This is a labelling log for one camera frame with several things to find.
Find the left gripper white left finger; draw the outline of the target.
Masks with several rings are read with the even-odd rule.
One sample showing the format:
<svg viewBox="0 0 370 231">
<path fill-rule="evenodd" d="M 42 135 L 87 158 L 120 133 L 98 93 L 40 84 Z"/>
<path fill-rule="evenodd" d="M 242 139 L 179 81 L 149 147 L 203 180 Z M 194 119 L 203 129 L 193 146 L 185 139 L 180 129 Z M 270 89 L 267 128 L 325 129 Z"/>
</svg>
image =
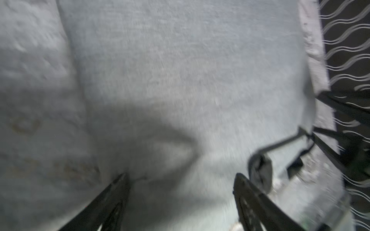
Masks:
<svg viewBox="0 0 370 231">
<path fill-rule="evenodd" d="M 120 174 L 60 231 L 120 231 L 130 193 L 130 176 Z"/>
</svg>

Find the grey laptop bag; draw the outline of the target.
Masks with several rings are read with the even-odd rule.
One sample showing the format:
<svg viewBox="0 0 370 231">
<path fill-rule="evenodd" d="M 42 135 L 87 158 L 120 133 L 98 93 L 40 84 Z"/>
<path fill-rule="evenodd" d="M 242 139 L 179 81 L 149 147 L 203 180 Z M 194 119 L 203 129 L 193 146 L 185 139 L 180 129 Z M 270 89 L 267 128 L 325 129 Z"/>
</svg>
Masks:
<svg viewBox="0 0 370 231">
<path fill-rule="evenodd" d="M 309 128 L 298 1 L 58 1 L 124 231 L 226 231 L 253 153 Z"/>
</svg>

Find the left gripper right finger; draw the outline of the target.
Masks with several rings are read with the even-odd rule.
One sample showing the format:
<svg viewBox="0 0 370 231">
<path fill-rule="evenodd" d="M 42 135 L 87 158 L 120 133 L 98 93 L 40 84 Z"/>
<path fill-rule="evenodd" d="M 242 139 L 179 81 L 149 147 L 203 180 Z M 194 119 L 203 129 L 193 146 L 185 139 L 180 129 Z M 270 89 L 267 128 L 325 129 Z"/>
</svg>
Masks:
<svg viewBox="0 0 370 231">
<path fill-rule="evenodd" d="M 241 173 L 235 176 L 233 194 L 245 231 L 303 230 Z"/>
</svg>

